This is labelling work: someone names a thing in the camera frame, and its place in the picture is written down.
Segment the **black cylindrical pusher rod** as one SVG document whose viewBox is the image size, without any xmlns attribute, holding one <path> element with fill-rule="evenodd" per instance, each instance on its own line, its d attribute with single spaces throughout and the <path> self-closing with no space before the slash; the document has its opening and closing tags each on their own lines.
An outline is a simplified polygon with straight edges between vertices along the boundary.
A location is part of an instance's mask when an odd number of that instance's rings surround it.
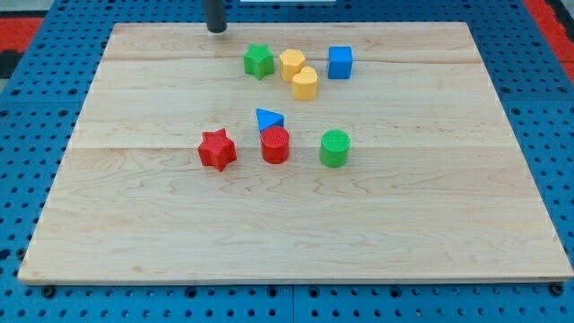
<svg viewBox="0 0 574 323">
<path fill-rule="evenodd" d="M 211 33 L 223 33 L 227 30 L 223 0 L 204 0 L 204 16 L 206 27 Z"/>
</svg>

